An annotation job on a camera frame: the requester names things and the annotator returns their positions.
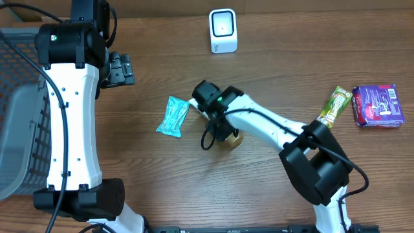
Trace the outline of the grey plastic mesh basket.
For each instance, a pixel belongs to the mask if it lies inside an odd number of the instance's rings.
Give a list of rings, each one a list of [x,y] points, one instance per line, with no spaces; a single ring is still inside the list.
[[[1,43],[1,199],[46,187],[51,160],[47,84]]]

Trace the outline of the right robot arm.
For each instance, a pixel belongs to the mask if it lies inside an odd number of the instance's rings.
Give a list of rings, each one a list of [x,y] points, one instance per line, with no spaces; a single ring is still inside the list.
[[[213,140],[234,144],[247,132],[274,148],[295,190],[314,207],[319,232],[348,232],[345,194],[353,167],[330,129],[282,117],[229,86],[224,91],[203,80],[191,103],[208,118]]]

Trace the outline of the teal wet wipes pack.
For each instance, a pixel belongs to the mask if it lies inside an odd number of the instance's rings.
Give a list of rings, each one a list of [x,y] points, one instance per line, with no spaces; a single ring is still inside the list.
[[[156,129],[156,132],[181,138],[180,127],[186,118],[189,108],[190,103],[188,101],[169,96],[164,119]]]

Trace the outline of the green yellow snack pouch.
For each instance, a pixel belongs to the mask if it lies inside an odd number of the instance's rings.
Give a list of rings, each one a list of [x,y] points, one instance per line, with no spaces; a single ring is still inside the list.
[[[352,92],[346,91],[342,87],[337,86],[332,92],[332,95],[327,99],[316,120],[322,124],[325,124],[328,128],[332,128],[334,122],[347,107],[352,97]]]

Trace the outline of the purple sanitary pad pack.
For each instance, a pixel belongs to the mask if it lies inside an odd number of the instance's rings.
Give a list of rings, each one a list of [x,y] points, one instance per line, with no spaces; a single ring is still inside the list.
[[[359,85],[352,94],[358,126],[397,128],[405,122],[395,84]]]

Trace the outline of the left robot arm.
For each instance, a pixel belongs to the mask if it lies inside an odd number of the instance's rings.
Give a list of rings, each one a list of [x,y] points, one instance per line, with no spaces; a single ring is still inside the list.
[[[106,1],[73,1],[69,20],[42,25],[35,38],[47,78],[51,162],[34,206],[53,217],[105,232],[147,232],[125,202],[124,183],[102,175],[96,150],[95,101],[101,89],[131,85],[129,56],[110,52],[115,12]]]

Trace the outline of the white barcode scanner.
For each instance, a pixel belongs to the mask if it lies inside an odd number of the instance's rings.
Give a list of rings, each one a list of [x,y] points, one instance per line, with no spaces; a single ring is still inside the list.
[[[236,13],[231,8],[215,9],[208,19],[211,51],[214,54],[235,52],[238,46]]]

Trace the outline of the white cream tube gold cap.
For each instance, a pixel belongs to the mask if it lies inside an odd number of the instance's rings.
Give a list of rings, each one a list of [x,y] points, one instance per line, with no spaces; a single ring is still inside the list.
[[[194,107],[204,118],[209,120],[209,116],[205,112],[201,112],[198,108],[198,102],[196,99],[192,98],[189,100],[189,103],[192,107]],[[224,131],[221,130],[220,132],[217,132],[215,139],[218,142],[225,142],[227,145],[229,145],[231,148],[236,148],[240,143],[242,142],[244,138],[244,135],[241,131],[238,129],[234,129],[226,138],[224,138]]]

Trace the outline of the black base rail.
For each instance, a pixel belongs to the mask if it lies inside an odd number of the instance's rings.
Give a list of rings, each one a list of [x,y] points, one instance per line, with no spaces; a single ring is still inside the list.
[[[290,225],[288,227],[252,228],[179,228],[149,227],[144,233],[318,233],[314,225]]]

